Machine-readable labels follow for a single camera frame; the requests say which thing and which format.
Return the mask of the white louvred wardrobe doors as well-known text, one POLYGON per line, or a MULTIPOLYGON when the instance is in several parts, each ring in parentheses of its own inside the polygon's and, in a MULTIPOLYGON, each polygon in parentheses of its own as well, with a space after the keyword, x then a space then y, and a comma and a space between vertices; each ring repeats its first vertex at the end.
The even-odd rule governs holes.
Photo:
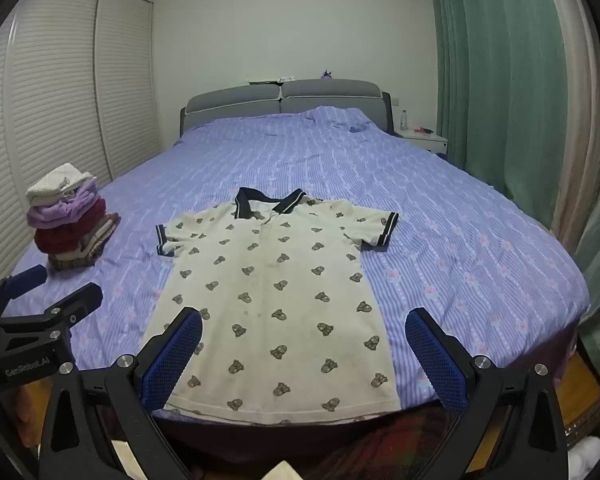
POLYGON ((0 26, 0 276, 26 192, 70 162, 108 184, 158 155, 149 0, 20 0, 0 26))

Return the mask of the purple folded garment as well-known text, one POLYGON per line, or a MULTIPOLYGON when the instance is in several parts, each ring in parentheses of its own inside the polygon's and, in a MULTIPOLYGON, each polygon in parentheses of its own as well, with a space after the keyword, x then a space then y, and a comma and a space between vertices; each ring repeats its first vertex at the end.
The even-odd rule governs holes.
POLYGON ((61 197, 50 206, 31 207, 27 212, 27 224, 33 229, 48 230, 77 222, 98 199, 96 181, 87 180, 69 196, 61 197))

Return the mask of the white folded garment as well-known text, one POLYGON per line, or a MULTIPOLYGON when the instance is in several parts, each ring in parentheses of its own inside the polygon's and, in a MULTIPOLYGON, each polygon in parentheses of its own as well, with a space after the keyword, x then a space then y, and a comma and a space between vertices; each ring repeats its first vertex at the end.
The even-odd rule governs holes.
POLYGON ((66 162, 56 167, 27 189, 26 199, 30 207, 50 206, 71 198, 85 182, 93 180, 88 171, 81 171, 66 162))

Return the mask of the clear plastic bottle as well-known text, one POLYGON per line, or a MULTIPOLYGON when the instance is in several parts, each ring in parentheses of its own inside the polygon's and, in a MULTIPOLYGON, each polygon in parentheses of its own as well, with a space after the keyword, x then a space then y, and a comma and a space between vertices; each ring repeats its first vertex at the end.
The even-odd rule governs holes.
POLYGON ((401 112, 400 129, 401 129, 401 131, 408 130, 408 118, 407 118, 406 110, 402 110, 402 112, 401 112))

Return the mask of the brown patterned folded garment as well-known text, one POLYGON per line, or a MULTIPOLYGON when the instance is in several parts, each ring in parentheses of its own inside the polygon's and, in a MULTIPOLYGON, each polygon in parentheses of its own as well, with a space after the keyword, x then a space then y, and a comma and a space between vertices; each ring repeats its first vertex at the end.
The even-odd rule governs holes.
POLYGON ((94 229, 81 238, 78 248, 71 252, 49 255, 48 265, 55 272, 94 266, 104 252, 108 240, 114 235, 120 220, 120 214, 117 212, 105 214, 94 229))

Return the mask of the green curtain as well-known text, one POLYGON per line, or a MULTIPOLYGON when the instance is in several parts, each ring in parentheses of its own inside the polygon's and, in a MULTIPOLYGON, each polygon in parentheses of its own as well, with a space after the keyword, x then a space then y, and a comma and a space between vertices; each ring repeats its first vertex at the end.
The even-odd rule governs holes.
MULTIPOLYGON (((567 121, 554 0, 432 0, 438 126, 452 163, 494 186, 552 234, 567 121)), ((600 36, 600 0, 585 0, 600 36)), ((573 252, 600 313, 600 189, 573 252)))

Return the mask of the grey padded headboard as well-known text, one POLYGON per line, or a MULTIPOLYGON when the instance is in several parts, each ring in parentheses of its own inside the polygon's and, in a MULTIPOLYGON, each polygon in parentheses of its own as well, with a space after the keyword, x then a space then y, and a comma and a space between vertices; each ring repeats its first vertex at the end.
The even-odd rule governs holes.
POLYGON ((391 96, 354 79, 302 79, 198 94, 180 111, 180 133, 215 119, 301 113, 319 106, 357 108, 380 130, 394 133, 391 96))

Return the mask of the white bedside table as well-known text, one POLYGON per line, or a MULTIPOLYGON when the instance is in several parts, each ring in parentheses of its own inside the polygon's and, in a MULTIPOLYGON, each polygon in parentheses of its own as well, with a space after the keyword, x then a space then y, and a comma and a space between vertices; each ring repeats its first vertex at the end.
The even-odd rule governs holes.
POLYGON ((418 132, 413 129, 398 130, 396 133, 402 139, 432 154, 441 157, 445 157, 448 154, 448 140, 435 133, 418 132))

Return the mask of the papers on headboard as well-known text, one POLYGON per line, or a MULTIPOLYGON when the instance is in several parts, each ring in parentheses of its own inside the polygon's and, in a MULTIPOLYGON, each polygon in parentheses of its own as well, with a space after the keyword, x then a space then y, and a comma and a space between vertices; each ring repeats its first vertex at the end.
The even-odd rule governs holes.
POLYGON ((277 84, 281 86, 282 84, 286 84, 286 82, 295 81, 295 76, 279 76, 279 77, 271 77, 271 78, 250 78, 248 80, 248 84, 252 86, 256 86, 257 84, 277 84))

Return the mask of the beige curtain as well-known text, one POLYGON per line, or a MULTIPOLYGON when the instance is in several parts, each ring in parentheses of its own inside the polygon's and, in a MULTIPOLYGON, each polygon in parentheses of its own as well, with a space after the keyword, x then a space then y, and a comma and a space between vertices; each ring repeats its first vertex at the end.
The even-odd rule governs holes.
POLYGON ((585 0, 554 0, 567 74, 567 121, 552 232, 572 254, 600 189, 600 36, 585 0))

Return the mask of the white bear-print polo shirt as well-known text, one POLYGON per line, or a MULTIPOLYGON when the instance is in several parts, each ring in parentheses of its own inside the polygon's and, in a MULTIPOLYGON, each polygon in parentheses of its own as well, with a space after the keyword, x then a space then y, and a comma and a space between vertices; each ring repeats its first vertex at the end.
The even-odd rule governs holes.
POLYGON ((172 260, 147 331, 196 309, 202 337, 166 406, 248 425, 336 424, 396 411, 386 326, 362 268, 398 215, 294 191, 157 226, 172 260))

